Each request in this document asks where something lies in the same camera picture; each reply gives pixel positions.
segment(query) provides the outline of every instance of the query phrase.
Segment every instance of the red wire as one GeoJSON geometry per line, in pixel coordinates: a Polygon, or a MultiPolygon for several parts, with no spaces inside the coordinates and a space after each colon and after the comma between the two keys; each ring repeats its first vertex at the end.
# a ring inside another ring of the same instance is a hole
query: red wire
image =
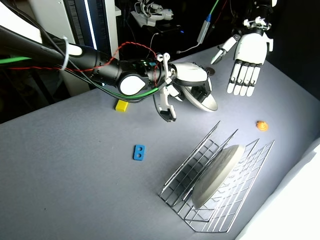
{"type": "MultiPolygon", "coordinates": [[[[116,54],[119,52],[119,50],[120,50],[121,48],[123,48],[125,45],[128,45],[128,44],[133,44],[133,45],[137,45],[137,46],[140,46],[140,47],[144,47],[144,48],[150,50],[150,51],[153,53],[153,55],[154,55],[155,58],[157,57],[156,53],[155,53],[150,47],[145,46],[145,45],[140,44],[140,43],[137,43],[137,42],[126,41],[126,42],[122,43],[122,44],[116,49],[116,51],[114,52],[114,54],[112,55],[112,57],[110,58],[110,60],[109,60],[107,63],[105,63],[104,65],[102,65],[102,66],[95,66],[94,68],[88,68],[88,69],[71,69],[71,68],[66,68],[66,69],[68,69],[69,71],[73,71],[73,72],[89,72],[89,71],[93,71],[94,69],[102,68],[102,67],[104,67],[104,66],[106,66],[106,65],[109,65],[109,64],[112,62],[112,60],[115,59],[115,56],[116,56],[116,54]]],[[[60,70],[59,67],[47,67],[47,66],[9,67],[9,69],[11,69],[11,70],[26,70],[26,69],[60,70]]]]}
{"type": "Polygon", "coordinates": [[[213,25],[216,25],[216,23],[218,22],[218,20],[219,20],[219,18],[220,18],[220,16],[221,16],[221,13],[222,13],[222,11],[224,10],[227,2],[228,2],[228,0],[225,0],[225,2],[224,2],[224,4],[223,4],[223,7],[221,8],[221,11],[220,11],[220,13],[219,13],[219,15],[218,15],[218,17],[217,17],[217,19],[215,20],[215,22],[214,22],[213,25]]]}

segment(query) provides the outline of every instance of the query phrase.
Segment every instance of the metal wire rack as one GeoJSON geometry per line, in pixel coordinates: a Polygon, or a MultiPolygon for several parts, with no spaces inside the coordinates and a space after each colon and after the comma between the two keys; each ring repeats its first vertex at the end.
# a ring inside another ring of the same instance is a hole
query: metal wire rack
{"type": "Polygon", "coordinates": [[[196,209],[191,200],[194,185],[237,132],[218,145],[212,135],[219,123],[166,181],[159,194],[195,232],[227,233],[231,229],[274,144],[272,141],[257,151],[254,149],[259,139],[246,145],[240,161],[219,189],[201,208],[196,209]]]}

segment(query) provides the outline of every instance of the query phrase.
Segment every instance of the light strip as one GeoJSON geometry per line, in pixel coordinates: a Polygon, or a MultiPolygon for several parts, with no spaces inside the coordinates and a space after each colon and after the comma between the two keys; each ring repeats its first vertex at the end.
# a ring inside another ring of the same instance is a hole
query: light strip
{"type": "Polygon", "coordinates": [[[87,16],[88,22],[89,22],[89,28],[90,28],[91,38],[92,38],[92,42],[93,42],[93,48],[95,50],[97,50],[96,38],[95,38],[94,28],[93,28],[92,22],[91,22],[88,0],[84,0],[84,5],[85,5],[86,16],[87,16]]]}

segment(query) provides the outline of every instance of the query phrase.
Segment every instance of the white robotic hand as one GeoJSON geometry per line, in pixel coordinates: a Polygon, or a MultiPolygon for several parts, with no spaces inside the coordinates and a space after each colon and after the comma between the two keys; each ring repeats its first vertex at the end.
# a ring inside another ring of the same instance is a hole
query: white robotic hand
{"type": "Polygon", "coordinates": [[[273,51],[273,39],[266,33],[248,33],[240,37],[229,38],[219,52],[212,58],[211,64],[217,63],[238,41],[234,54],[234,67],[230,76],[227,92],[240,96],[252,96],[260,68],[264,64],[268,50],[273,51]]]}

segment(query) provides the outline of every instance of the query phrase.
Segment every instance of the robot finger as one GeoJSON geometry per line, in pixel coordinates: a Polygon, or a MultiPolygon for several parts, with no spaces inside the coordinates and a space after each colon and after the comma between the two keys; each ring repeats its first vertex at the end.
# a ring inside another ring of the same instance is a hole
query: robot finger
{"type": "Polygon", "coordinates": [[[256,67],[254,67],[253,73],[252,73],[252,77],[251,77],[251,81],[249,83],[249,87],[246,91],[246,95],[248,97],[251,97],[252,94],[254,93],[255,90],[255,85],[257,83],[257,79],[260,73],[260,65],[257,65],[256,67]]]}
{"type": "Polygon", "coordinates": [[[239,95],[239,93],[240,93],[241,87],[242,87],[244,80],[245,80],[245,77],[246,77],[248,65],[249,64],[247,62],[245,62],[241,66],[240,73],[239,73],[239,76],[238,76],[237,81],[235,83],[234,90],[233,90],[234,95],[239,95]]]}
{"type": "Polygon", "coordinates": [[[252,74],[254,73],[255,66],[256,66],[255,64],[250,64],[248,66],[248,69],[244,77],[243,85],[240,90],[240,96],[246,95],[250,80],[252,78],[252,74]]]}
{"type": "Polygon", "coordinates": [[[230,77],[230,80],[229,80],[229,84],[228,84],[228,87],[226,89],[226,92],[228,94],[230,94],[230,93],[232,93],[234,91],[234,88],[235,88],[235,85],[236,85],[236,81],[237,81],[237,78],[238,78],[238,75],[239,75],[239,72],[240,72],[241,65],[242,65],[242,61],[240,61],[240,60],[236,60],[235,61],[234,67],[233,67],[233,70],[232,70],[232,73],[231,73],[231,77],[230,77]]]}

